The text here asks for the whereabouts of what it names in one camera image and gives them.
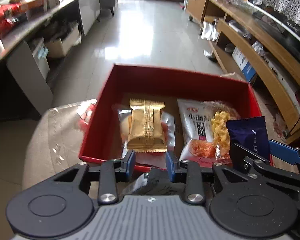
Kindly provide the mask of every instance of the red box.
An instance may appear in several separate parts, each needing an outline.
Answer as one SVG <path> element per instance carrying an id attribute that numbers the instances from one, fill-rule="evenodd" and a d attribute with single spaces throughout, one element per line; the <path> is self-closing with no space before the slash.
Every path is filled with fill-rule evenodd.
<path id="1" fill-rule="evenodd" d="M 123 98 L 131 93 L 143 94 L 145 97 L 166 97 L 172 102 L 174 98 L 220 100 L 234 107 L 242 118 L 261 116 L 252 88 L 246 82 L 171 68 L 114 65 L 98 95 L 96 108 L 81 145 L 81 160 L 102 163 L 120 157 L 122 143 L 119 121 L 117 112 L 112 108 L 114 104 L 122 104 Z M 178 113 L 178 116 L 175 114 L 177 128 L 180 119 L 178 108 L 175 113 Z M 183 138 L 177 138 L 176 135 L 176 143 L 177 140 L 182 146 Z M 135 169 L 148 172 L 150 167 L 136 165 Z"/>

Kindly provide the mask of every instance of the wooden shelf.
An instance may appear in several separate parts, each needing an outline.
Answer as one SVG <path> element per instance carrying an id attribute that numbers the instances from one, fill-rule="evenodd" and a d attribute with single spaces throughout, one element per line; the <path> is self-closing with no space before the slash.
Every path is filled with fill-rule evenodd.
<path id="1" fill-rule="evenodd" d="M 212 51 L 225 74 L 235 72 L 239 74 L 244 80 L 246 80 L 237 63 L 228 53 L 226 53 L 223 49 L 218 47 L 214 41 L 208 41 L 208 43 L 212 48 Z"/>
<path id="2" fill-rule="evenodd" d="M 282 66 L 291 74 L 300 86 L 300 63 L 274 38 L 272 38 L 254 20 L 253 16 L 224 0 L 208 0 L 221 8 L 227 15 L 244 26 L 257 40 L 259 40 Z"/>
<path id="3" fill-rule="evenodd" d="M 252 46 L 234 29 L 232 29 L 224 20 L 219 20 L 217 24 L 217 30 L 222 32 L 235 46 L 237 46 L 240 51 L 246 56 L 250 64 L 253 66 L 261 80 L 266 85 L 270 94 L 272 95 L 274 101 L 276 102 L 281 114 L 287 124 L 288 129 L 292 129 L 295 122 L 299 119 L 299 113 L 295 108 L 293 102 L 291 101 L 289 95 L 287 94 L 284 87 L 281 85 L 275 74 L 268 67 L 267 63 L 257 54 L 257 52 L 252 48 Z M 229 60 L 224 58 L 222 60 L 225 65 L 232 65 Z M 292 131 L 295 132 L 300 128 L 299 124 Z"/>

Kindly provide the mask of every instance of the purple snack package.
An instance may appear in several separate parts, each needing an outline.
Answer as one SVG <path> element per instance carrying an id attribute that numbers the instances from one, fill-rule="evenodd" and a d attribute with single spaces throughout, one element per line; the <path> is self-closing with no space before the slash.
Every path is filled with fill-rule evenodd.
<path id="1" fill-rule="evenodd" d="M 231 144 L 238 143 L 269 160 L 269 140 L 264 116 L 229 120 L 226 127 Z"/>

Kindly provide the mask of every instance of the gold snack package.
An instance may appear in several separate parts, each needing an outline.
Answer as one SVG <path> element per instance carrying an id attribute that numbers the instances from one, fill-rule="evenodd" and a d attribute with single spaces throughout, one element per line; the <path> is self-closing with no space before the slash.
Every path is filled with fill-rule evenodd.
<path id="1" fill-rule="evenodd" d="M 164 102 L 130 99 L 130 107 L 132 120 L 127 149 L 136 152 L 166 152 L 160 112 Z"/>

